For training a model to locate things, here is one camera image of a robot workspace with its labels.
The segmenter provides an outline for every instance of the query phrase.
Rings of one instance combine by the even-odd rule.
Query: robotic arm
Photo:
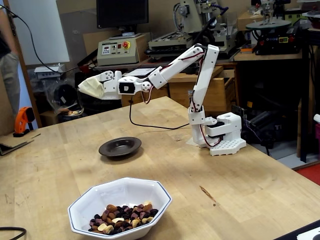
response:
[[[94,85],[93,83],[97,81],[105,81],[103,83],[103,95],[99,97],[103,100],[117,100],[121,99],[121,95],[135,95],[138,92],[151,93],[153,88],[160,89],[176,74],[199,60],[200,71],[188,108],[193,141],[201,148],[208,147],[212,156],[235,154],[246,146],[246,141],[241,139],[241,117],[233,113],[220,115],[217,119],[206,117],[203,106],[218,54],[219,48],[217,46],[209,45],[205,47],[196,44],[168,66],[155,69],[147,78],[122,77],[119,71],[115,73],[106,71],[82,82],[79,85],[79,90],[90,95],[89,91],[82,89],[84,85]]]

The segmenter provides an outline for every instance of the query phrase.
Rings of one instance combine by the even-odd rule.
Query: gray pants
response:
[[[0,58],[0,71],[4,81],[14,117],[19,112],[20,104],[20,82],[18,77],[19,57],[10,52]]]

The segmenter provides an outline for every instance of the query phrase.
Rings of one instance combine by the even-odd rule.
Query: red emergency stop button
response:
[[[128,49],[128,48],[130,48],[130,43],[127,42],[127,41],[125,41],[125,42],[122,44],[122,46],[123,46],[124,49]]]

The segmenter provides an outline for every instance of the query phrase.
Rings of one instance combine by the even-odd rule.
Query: dark plate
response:
[[[99,148],[99,153],[106,157],[120,157],[133,153],[141,146],[136,137],[120,137],[106,142]]]

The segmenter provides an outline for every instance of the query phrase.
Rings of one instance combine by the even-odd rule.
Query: whiteboard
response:
[[[11,11],[29,25],[35,49],[45,64],[70,61],[56,0],[9,0],[9,4]],[[14,24],[25,64],[41,64],[26,25],[18,18],[14,18]]]

